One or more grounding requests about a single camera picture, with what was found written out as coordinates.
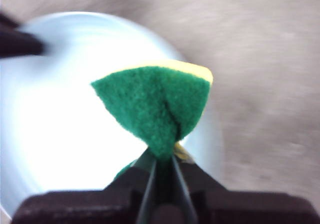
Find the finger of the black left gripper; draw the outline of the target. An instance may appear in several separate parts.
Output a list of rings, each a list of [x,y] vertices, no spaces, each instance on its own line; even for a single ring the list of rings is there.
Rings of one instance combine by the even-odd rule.
[[[21,24],[0,11],[0,57],[41,56],[47,52],[45,42],[19,30]]]

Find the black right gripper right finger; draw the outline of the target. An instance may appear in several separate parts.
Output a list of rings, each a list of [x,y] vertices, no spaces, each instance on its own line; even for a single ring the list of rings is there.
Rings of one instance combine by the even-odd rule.
[[[172,158],[177,200],[188,223],[316,223],[305,198],[283,192],[229,190],[195,163]]]

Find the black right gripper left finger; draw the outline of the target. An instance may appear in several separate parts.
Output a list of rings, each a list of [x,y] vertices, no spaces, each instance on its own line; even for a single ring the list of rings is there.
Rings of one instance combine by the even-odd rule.
[[[146,150],[104,189],[33,195],[22,202],[12,223],[135,223],[154,166]]]

